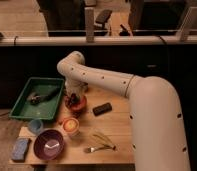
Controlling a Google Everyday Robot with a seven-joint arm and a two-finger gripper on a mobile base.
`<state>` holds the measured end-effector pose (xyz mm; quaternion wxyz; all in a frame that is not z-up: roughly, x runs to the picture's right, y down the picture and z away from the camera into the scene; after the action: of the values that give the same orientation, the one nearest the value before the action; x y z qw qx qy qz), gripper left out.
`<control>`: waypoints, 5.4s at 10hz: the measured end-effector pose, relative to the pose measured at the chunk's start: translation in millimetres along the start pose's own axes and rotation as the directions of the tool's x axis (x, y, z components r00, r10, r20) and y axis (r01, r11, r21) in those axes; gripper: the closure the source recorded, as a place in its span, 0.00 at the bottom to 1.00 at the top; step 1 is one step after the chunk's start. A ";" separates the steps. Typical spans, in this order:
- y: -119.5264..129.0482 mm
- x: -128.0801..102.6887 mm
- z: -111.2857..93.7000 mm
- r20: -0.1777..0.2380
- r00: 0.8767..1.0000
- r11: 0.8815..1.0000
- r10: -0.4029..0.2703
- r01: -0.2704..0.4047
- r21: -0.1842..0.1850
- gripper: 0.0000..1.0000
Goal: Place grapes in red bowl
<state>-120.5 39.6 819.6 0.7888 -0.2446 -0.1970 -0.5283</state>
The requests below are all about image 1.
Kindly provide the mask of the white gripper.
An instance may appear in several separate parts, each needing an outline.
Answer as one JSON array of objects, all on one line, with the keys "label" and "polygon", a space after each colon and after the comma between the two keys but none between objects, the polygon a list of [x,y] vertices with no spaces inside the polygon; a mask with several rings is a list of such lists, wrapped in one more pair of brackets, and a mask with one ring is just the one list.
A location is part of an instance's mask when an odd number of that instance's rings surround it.
[{"label": "white gripper", "polygon": [[88,90],[88,84],[84,82],[77,82],[68,80],[65,83],[66,94],[71,96],[75,94],[78,98],[82,98]]}]

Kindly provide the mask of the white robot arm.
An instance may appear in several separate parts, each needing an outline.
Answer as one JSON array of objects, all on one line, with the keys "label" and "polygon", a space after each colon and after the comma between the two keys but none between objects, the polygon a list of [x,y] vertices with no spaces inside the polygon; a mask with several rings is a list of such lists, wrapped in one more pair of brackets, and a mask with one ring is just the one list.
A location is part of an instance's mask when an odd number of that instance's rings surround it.
[{"label": "white robot arm", "polygon": [[78,51],[60,60],[57,70],[69,93],[88,83],[129,100],[136,171],[191,171],[180,99],[170,82],[87,67]]}]

